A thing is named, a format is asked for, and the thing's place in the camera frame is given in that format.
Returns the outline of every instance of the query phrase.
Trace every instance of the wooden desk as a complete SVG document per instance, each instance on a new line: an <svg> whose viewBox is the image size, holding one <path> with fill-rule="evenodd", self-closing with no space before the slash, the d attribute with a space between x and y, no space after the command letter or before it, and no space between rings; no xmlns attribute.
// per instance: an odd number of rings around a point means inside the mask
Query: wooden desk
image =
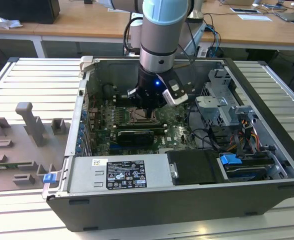
<svg viewBox="0 0 294 240"><path fill-rule="evenodd" d="M290 2L285 2L286 7L292 8ZM235 8L251 8L250 6L233 6ZM202 7L203 13L226 14L233 13L229 5L221 5L218 0L207 0ZM222 47L230 45L265 45L266 49L283 47L294 47L294 23L286 22L273 14L265 14L272 21L242 20L238 15L212 15L214 26L221 35ZM206 15L205 20L211 24L210 16Z"/></svg>
<svg viewBox="0 0 294 240"><path fill-rule="evenodd" d="M43 41L122 43L123 32L129 20L128 13L108 12L103 6L84 4L83 1L59 0L59 4L61 10L54 24L23 22L22 28L0 28L0 39L31 40L37 55L42 58L46 57ZM221 35L221 47L294 50L294 24L275 15L266 15L272 21L242 20L236 14L229 15L233 14L230 6L222 5L218 0L207 0L202 11L228 14L212 15L214 26ZM208 15L205 20L211 24ZM213 34L205 32L201 39L201 48L208 48L212 41Z"/></svg>
<svg viewBox="0 0 294 240"><path fill-rule="evenodd" d="M129 21L127 12L109 12L100 4L59 0L60 13L54 24L39 24L35 35L122 38Z"/></svg>

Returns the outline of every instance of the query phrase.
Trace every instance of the motherboard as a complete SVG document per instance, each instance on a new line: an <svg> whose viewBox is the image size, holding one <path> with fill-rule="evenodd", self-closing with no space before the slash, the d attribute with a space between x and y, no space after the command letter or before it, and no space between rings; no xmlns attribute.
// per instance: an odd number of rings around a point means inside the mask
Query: motherboard
<svg viewBox="0 0 294 240"><path fill-rule="evenodd" d="M144 109L102 100L91 104L89 115L94 156L164 154L197 148L186 123L187 104L155 109L147 118Z"/></svg>

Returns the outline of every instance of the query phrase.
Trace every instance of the barcode sticker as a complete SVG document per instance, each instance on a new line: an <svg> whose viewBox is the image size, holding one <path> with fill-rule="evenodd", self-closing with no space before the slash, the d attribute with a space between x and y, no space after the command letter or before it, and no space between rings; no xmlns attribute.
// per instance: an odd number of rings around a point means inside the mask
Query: barcode sticker
<svg viewBox="0 0 294 240"><path fill-rule="evenodd" d="M94 158L92 166L107 166L108 158Z"/></svg>

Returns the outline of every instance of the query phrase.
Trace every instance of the paper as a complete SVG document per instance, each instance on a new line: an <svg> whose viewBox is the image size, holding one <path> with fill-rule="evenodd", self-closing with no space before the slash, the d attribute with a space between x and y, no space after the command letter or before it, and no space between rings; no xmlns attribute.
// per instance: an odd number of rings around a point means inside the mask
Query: paper
<svg viewBox="0 0 294 240"><path fill-rule="evenodd" d="M269 17L266 17L266 16L254 16L254 15L251 15L251 14L238 14L238 16L242 20L254 20L254 21L272 22L272 20Z"/></svg>
<svg viewBox="0 0 294 240"><path fill-rule="evenodd" d="M0 17L0 27L9 30L9 28L20 28L23 25L19 20L7 20Z"/></svg>
<svg viewBox="0 0 294 240"><path fill-rule="evenodd" d="M118 9L111 9L108 8L108 12L114 12L114 13L129 13L129 11L124 11L124 10L118 10Z"/></svg>

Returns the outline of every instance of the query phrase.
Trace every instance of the sticker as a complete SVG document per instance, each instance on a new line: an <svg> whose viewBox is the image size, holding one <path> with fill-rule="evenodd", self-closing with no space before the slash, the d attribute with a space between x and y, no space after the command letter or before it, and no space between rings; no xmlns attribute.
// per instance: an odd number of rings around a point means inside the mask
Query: sticker
<svg viewBox="0 0 294 240"><path fill-rule="evenodd" d="M175 84L174 86L171 86L171 89L176 92L179 90L179 86Z"/></svg>
<svg viewBox="0 0 294 240"><path fill-rule="evenodd" d="M107 162L108 190L147 188L144 161Z"/></svg>
<svg viewBox="0 0 294 240"><path fill-rule="evenodd" d="M92 159L92 166L106 166L108 162L107 158L94 158Z"/></svg>

